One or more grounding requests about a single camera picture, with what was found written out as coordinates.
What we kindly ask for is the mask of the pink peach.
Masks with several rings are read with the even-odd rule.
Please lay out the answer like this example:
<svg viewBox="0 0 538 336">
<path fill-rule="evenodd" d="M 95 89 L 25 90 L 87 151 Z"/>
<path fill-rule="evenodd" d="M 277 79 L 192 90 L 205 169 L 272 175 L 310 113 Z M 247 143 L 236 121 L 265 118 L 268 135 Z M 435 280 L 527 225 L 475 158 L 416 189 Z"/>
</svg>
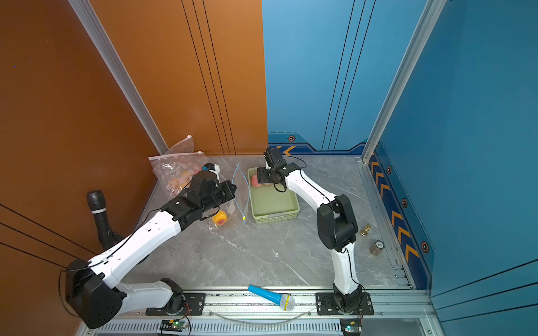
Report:
<svg viewBox="0 0 538 336">
<path fill-rule="evenodd" d="M 260 184 L 259 181 L 258 181 L 258 177 L 257 177 L 256 175 L 253 175 L 253 176 L 251 177 L 250 181 L 251 181 L 251 185 L 252 185 L 253 187 L 259 187 L 259 186 L 261 186 L 261 184 Z"/>
</svg>

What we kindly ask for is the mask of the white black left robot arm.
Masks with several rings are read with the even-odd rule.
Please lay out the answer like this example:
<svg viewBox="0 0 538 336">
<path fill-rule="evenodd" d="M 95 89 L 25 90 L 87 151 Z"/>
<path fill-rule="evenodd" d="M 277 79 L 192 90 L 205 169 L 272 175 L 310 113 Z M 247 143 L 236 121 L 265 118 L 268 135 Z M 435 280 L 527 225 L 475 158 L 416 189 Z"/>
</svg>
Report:
<svg viewBox="0 0 538 336">
<path fill-rule="evenodd" d="M 67 267 L 64 296 L 76 315 L 90 329 L 102 327 L 116 315 L 141 309 L 158 309 L 176 315 L 184 307 L 184 291 L 163 278 L 146 284 L 124 284 L 124 276 L 151 252 L 185 231 L 190 224 L 207 219 L 207 211 L 219 211 L 233 200 L 237 187 L 220 181 L 212 170 L 202 170 L 187 188 L 133 234 L 89 261 L 74 260 Z"/>
</svg>

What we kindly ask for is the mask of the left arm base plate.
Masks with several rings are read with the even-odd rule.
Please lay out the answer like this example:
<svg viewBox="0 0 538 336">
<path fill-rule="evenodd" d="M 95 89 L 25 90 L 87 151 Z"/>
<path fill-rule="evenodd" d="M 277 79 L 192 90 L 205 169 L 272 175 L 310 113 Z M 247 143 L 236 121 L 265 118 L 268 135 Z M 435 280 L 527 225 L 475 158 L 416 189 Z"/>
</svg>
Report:
<svg viewBox="0 0 538 336">
<path fill-rule="evenodd" d="M 201 316 L 205 306 L 204 293 L 173 294 L 170 301 L 162 308 L 148 308 L 147 316 Z"/>
</svg>

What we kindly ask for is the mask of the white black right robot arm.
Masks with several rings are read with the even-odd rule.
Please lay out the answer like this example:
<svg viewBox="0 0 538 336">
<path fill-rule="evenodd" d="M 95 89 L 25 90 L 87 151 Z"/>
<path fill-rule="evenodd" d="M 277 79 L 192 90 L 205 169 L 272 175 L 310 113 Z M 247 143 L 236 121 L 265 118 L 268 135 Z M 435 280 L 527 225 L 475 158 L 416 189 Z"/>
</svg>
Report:
<svg viewBox="0 0 538 336">
<path fill-rule="evenodd" d="M 343 314 L 356 312 L 366 291 L 360 284 L 354 263 L 359 227 L 349 197 L 323 189 L 294 163 L 279 169 L 260 167 L 256 171 L 256 180 L 260 184 L 283 186 L 285 191 L 295 193 L 316 211 L 319 239 L 331 251 L 336 308 Z"/>
</svg>

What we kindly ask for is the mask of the light green perforated basket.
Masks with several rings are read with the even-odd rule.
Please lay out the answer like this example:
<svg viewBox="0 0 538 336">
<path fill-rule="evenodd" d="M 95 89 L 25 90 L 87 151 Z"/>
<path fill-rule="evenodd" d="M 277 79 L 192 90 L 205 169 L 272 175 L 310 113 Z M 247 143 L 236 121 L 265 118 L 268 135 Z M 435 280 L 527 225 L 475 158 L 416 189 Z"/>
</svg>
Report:
<svg viewBox="0 0 538 336">
<path fill-rule="evenodd" d="M 248 169 L 249 194 L 252 215 L 257 224 L 287 221 L 298 216 L 300 206 L 295 193 L 277 191 L 273 184 L 255 186 L 257 168 Z"/>
</svg>

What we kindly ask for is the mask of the clear bag with pink dots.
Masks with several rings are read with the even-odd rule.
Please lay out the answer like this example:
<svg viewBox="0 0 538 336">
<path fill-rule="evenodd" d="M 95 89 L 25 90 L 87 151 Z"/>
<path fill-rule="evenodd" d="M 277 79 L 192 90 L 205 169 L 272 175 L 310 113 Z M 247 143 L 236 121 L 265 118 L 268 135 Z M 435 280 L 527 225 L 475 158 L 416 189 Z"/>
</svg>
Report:
<svg viewBox="0 0 538 336">
<path fill-rule="evenodd" d="M 199 151 L 154 156 L 149 158 L 149 162 L 165 196 L 171 200 L 203 169 L 207 158 Z"/>
</svg>

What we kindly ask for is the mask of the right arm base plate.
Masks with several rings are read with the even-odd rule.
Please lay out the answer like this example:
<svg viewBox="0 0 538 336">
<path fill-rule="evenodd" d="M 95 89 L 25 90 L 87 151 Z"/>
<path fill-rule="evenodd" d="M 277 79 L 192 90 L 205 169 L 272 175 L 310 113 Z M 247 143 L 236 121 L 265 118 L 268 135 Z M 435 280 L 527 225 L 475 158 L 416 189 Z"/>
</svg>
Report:
<svg viewBox="0 0 538 336">
<path fill-rule="evenodd" d="M 358 315 L 373 316 L 374 304 L 369 293 L 358 293 L 341 298 L 335 293 L 316 293 L 316 309 L 320 316 Z"/>
</svg>

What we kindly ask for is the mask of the blue zip bag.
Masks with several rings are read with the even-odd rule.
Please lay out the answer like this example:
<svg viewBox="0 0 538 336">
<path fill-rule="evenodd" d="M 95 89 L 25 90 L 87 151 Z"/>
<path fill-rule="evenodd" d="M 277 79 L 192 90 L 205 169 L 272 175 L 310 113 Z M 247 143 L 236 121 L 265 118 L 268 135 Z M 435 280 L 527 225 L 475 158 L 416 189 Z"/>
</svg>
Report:
<svg viewBox="0 0 538 336">
<path fill-rule="evenodd" d="M 235 199 L 224 203 L 220 206 L 218 211 L 225 211 L 228 214 L 228 222 L 221 226 L 216 227 L 212 222 L 212 217 L 208 220 L 210 230 L 229 230 L 241 225 L 247 224 L 248 207 L 250 201 L 249 184 L 247 177 L 243 172 L 240 164 L 220 166 L 220 182 L 230 180 L 237 186 L 235 193 Z"/>
</svg>

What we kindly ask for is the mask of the clear zip-top bag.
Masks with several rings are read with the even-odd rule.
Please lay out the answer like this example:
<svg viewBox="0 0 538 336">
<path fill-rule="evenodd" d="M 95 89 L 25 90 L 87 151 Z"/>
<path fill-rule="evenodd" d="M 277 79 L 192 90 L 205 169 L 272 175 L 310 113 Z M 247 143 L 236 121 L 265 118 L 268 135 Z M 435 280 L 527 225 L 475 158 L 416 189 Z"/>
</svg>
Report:
<svg viewBox="0 0 538 336">
<path fill-rule="evenodd" d="M 177 142 L 175 145 L 170 147 L 165 152 L 165 155 L 192 154 L 194 152 L 194 140 L 193 137 L 189 134 L 183 140 Z"/>
</svg>

